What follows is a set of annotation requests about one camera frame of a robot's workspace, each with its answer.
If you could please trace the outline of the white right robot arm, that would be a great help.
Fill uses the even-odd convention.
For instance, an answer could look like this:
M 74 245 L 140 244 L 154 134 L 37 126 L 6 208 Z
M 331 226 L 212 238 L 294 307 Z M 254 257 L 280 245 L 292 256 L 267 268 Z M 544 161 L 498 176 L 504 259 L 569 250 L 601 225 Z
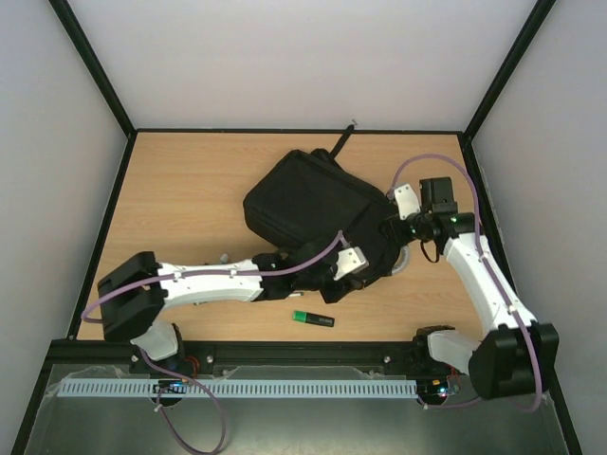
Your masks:
M 423 179 L 420 189 L 392 186 L 388 197 L 398 210 L 406 243 L 434 244 L 468 292 L 483 337 L 472 340 L 450 326 L 419 330 L 414 362 L 431 372 L 443 363 L 469 377 L 482 399 L 531 394 L 540 400 L 548 389 L 559 335 L 524 306 L 491 252 L 475 212 L 461 212 L 451 179 Z

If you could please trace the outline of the green highlighter black body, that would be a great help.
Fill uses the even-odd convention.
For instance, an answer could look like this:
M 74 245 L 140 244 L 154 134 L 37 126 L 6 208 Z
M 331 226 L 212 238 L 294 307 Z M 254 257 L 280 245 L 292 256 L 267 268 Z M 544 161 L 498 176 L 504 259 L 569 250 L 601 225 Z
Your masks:
M 316 325 L 316 326 L 321 326 L 321 327 L 333 328 L 335 326 L 334 318 L 331 318 L 328 316 L 323 316 L 323 315 L 318 315 L 318 314 L 314 314 L 314 313 L 304 312 L 304 311 L 294 311 L 293 315 L 292 315 L 292 319 L 294 321 L 297 321 L 300 323 Z

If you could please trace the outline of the black student backpack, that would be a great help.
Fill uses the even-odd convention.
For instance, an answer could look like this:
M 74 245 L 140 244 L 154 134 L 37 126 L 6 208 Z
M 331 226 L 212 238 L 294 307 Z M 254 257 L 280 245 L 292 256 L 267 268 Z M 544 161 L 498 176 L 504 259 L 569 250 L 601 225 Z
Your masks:
M 369 262 L 359 272 L 361 290 L 403 271 L 410 252 L 396 233 L 396 205 L 338 163 L 344 145 L 288 152 L 248 192 L 243 209 L 248 228 L 277 250 L 322 245 L 342 233 Z

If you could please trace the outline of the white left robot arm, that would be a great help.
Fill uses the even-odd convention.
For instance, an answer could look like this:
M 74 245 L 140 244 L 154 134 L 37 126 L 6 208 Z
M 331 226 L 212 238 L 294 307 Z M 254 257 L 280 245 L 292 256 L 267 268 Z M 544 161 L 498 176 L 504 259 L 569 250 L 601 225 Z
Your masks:
M 162 263 L 152 251 L 129 258 L 98 283 L 103 338 L 129 342 L 154 361 L 177 355 L 180 334 L 160 318 L 169 309 L 210 302 L 285 300 L 318 292 L 327 303 L 356 289 L 369 265 L 342 236 L 297 251 L 261 253 L 231 264 Z

